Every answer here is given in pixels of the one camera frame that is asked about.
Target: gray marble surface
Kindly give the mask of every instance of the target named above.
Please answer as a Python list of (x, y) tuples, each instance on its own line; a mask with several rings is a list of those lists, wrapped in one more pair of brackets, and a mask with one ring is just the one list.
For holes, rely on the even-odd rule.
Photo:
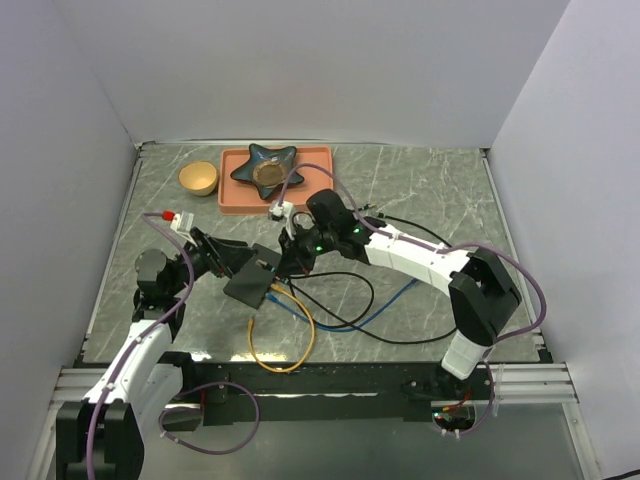
[[(126, 337), (135, 290), (135, 258), (148, 248), (168, 255), (172, 246), (140, 218), (143, 212), (165, 209), (196, 214), (196, 225), (220, 238), (259, 242), (277, 249), (281, 225), (265, 216), (223, 216), (217, 198), (188, 194), (178, 183), (179, 169), (195, 160), (219, 165), (225, 148), (219, 145), (149, 145), (141, 152), (142, 167), (126, 214), (108, 278), (100, 300), (85, 361), (111, 361)], [(416, 221), (437, 231), (452, 243), (478, 240), (509, 250), (505, 228), (478, 150), (446, 150), (378, 145), (333, 146), (334, 170), (360, 204), (374, 202), (378, 209)], [(411, 227), (398, 228), (428, 239)], [(345, 260), (336, 253), (316, 263), (314, 272), (348, 270), (367, 276), (376, 289), (375, 308), (404, 286), (405, 275)], [(187, 303), (184, 325), (174, 350), (191, 352), (195, 359), (251, 360), (247, 348), (247, 322), (255, 314), (254, 343), (266, 361), (297, 360), (309, 341), (309, 326), (280, 307), (265, 302), (256, 313), (224, 295), (225, 279), (201, 278)], [(357, 279), (330, 277), (307, 279), (300, 285), (344, 318), (354, 318), (366, 306), (368, 289)], [(312, 309), (318, 320), (333, 323)], [(507, 329), (530, 323), (521, 306)], [(425, 339), (449, 331), (453, 316), (448, 298), (434, 288), (418, 284), (409, 289), (367, 328), (394, 340)], [(449, 339), (433, 344), (404, 346), (383, 344), (353, 333), (318, 332), (309, 361), (429, 361), (439, 360)], [(531, 335), (498, 345), (492, 361), (537, 361)]]

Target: white panel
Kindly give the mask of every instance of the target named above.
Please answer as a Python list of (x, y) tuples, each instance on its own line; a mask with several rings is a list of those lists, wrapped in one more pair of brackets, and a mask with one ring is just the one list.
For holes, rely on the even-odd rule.
[(136, 142), (495, 139), (567, 0), (55, 0)]
[(640, 2), (573, 1), (490, 155), (604, 476), (640, 468)]
[(78, 353), (135, 154), (51, 2), (0, 3), (0, 449), (25, 478)]

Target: wooden bowl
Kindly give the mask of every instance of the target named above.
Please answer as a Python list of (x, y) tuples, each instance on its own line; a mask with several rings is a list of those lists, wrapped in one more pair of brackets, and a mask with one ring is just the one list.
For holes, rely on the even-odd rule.
[(218, 185), (218, 169), (209, 162), (192, 162), (182, 167), (178, 180), (187, 191), (204, 197), (216, 189)]

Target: star-shaped plate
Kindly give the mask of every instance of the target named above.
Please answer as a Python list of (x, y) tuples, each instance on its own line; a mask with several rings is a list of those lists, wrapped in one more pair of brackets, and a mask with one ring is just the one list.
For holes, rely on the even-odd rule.
[[(296, 147), (271, 150), (261, 145), (249, 145), (249, 160), (231, 172), (231, 178), (239, 182), (252, 183), (258, 189), (258, 195), (266, 200), (284, 183), (293, 168), (293, 160), (298, 153)], [(295, 172), (289, 185), (304, 182), (304, 177)]]

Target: pink tray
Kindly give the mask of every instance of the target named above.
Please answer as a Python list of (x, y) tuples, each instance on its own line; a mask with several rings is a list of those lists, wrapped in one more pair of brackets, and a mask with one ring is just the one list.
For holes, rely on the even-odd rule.
[[(330, 147), (325, 145), (305, 145), (297, 147), (297, 149), (298, 153), (293, 162), (294, 165), (314, 163), (333, 173), (333, 158)], [(269, 211), (269, 205), (271, 205), (271, 202), (278, 196), (277, 193), (274, 193), (268, 200), (261, 200), (256, 187), (231, 178), (231, 172), (248, 159), (248, 148), (229, 148), (222, 152), (218, 205), (220, 205), (220, 211), (225, 215), (257, 215), (267, 213)], [(333, 178), (313, 168), (303, 167), (299, 173), (304, 177), (304, 182), (300, 185), (288, 187), (285, 200), (292, 202), (298, 210), (306, 211), (306, 201), (311, 195), (325, 188), (333, 190)]]

